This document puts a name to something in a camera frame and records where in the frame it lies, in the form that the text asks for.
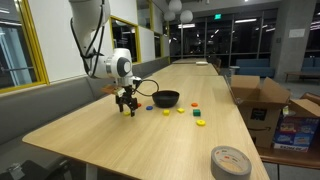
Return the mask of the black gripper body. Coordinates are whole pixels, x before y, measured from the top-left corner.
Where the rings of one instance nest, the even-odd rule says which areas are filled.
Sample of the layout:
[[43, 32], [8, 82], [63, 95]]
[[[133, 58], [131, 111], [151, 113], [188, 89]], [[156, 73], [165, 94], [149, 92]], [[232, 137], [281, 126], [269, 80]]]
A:
[[137, 99], [132, 96], [133, 88], [131, 86], [122, 87], [123, 90], [121, 93], [116, 95], [116, 103], [117, 104], [126, 104], [130, 109], [138, 108]]

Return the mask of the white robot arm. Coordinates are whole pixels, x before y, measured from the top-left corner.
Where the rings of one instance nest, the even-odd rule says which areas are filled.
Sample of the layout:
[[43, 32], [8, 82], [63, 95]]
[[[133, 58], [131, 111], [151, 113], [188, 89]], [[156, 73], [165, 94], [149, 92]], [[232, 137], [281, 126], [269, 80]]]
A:
[[132, 57], [129, 49], [115, 48], [112, 55], [101, 52], [105, 24], [110, 17], [108, 0], [68, 0], [72, 10], [70, 27], [86, 74], [90, 78], [113, 78], [116, 103], [119, 111], [126, 104], [130, 115], [135, 115], [138, 102], [132, 96], [141, 83], [133, 75]]

